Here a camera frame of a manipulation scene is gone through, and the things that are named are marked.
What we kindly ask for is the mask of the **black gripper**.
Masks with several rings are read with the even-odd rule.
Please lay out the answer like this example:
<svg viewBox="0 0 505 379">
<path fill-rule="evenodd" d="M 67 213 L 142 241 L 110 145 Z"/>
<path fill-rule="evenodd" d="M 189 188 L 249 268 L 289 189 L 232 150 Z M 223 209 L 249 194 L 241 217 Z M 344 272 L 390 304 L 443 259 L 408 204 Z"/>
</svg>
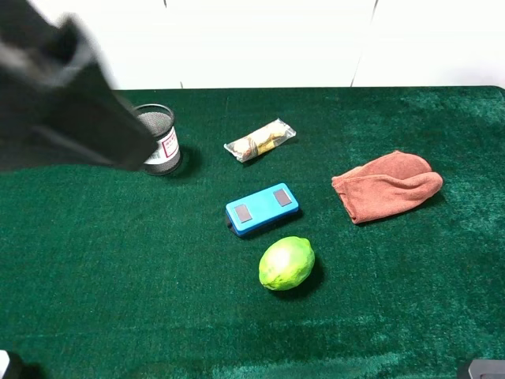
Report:
<svg viewBox="0 0 505 379">
<path fill-rule="evenodd" d="M 139 170 L 157 149 L 111 90 L 74 17 L 54 26 L 27 1 L 1 3 L 1 169 L 83 164 Z"/>
</svg>

